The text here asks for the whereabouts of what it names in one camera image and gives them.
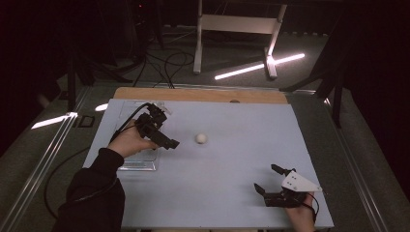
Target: metal stand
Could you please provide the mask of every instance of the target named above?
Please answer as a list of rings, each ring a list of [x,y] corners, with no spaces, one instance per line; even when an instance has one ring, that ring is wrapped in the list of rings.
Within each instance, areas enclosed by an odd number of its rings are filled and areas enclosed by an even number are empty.
[[[269,47],[265,48],[266,65],[268,67],[269,77],[277,77],[272,53],[278,38],[279,29],[283,21],[283,16],[287,5],[281,5],[278,18],[266,17],[246,17],[246,16],[230,16],[230,15],[215,15],[202,13],[202,0],[198,0],[198,25],[197,25],[197,41],[196,51],[193,63],[193,72],[201,73],[202,63],[202,30],[210,31],[230,31],[230,32],[245,32],[259,33],[272,35]]]

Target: transparent box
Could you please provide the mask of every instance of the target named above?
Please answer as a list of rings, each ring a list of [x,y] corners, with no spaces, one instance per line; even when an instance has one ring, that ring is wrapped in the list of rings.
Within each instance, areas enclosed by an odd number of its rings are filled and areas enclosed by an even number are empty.
[[[124,101],[115,130],[117,131],[127,121],[127,119],[130,118],[130,116],[136,111],[136,109],[143,103],[146,103],[146,101]],[[150,103],[154,103],[156,105],[163,105],[163,101],[150,101]],[[149,113],[146,107],[139,110],[139,112],[133,116],[133,119],[136,120],[139,117],[139,115],[143,113]],[[124,164],[118,170],[155,171],[158,169],[159,159],[160,149],[144,150],[128,158],[125,158]]]

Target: black sleeve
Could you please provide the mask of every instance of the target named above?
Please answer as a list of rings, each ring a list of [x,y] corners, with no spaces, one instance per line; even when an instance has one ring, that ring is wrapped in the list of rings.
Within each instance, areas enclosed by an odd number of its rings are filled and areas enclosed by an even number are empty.
[[[116,172],[123,163],[119,154],[101,148],[89,168],[75,173],[52,231],[121,231],[125,194]]]

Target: white ball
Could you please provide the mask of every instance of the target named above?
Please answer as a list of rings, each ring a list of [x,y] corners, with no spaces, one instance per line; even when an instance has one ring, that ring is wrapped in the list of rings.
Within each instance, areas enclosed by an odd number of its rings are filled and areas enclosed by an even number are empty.
[[[206,141],[208,141],[208,137],[206,136],[205,133],[199,133],[195,137],[195,141],[199,144],[204,144]]]

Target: person's arm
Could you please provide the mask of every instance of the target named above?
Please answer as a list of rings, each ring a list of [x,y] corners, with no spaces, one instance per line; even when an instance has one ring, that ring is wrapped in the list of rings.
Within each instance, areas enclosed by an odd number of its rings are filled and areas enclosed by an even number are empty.
[[[313,201],[313,192],[307,195],[304,203],[311,207]],[[284,208],[292,222],[293,228],[296,232],[314,232],[313,213],[310,208],[300,206],[297,208]]]
[[[99,150],[89,168],[75,173],[52,231],[121,231],[125,194],[117,179],[117,169],[123,165],[124,158],[157,147],[141,138],[135,127],[121,132]]]

